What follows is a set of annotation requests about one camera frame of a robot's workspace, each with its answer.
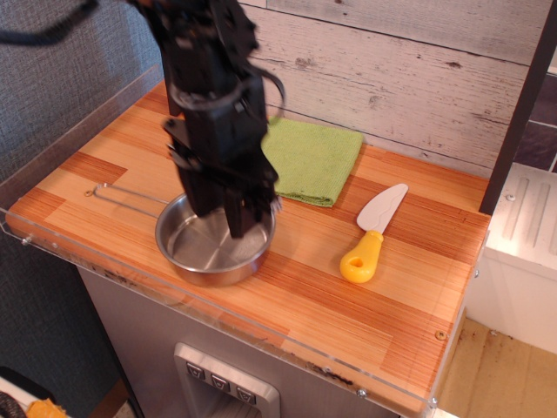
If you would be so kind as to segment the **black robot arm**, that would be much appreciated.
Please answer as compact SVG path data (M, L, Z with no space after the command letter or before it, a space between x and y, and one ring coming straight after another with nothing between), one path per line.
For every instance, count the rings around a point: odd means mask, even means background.
M264 81L249 61L255 24L236 1L135 1L160 50L171 118L171 157L192 210L223 209L243 237L277 196L278 174L262 151L268 131Z

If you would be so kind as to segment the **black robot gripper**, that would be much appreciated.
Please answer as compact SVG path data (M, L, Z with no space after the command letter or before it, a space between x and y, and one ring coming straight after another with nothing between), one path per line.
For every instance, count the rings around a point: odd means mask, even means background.
M168 119L164 130L191 209L204 217L224 205L232 238L243 238L277 199L279 176L261 145L268 127L263 78L237 80L221 97L171 96L181 100L184 117Z

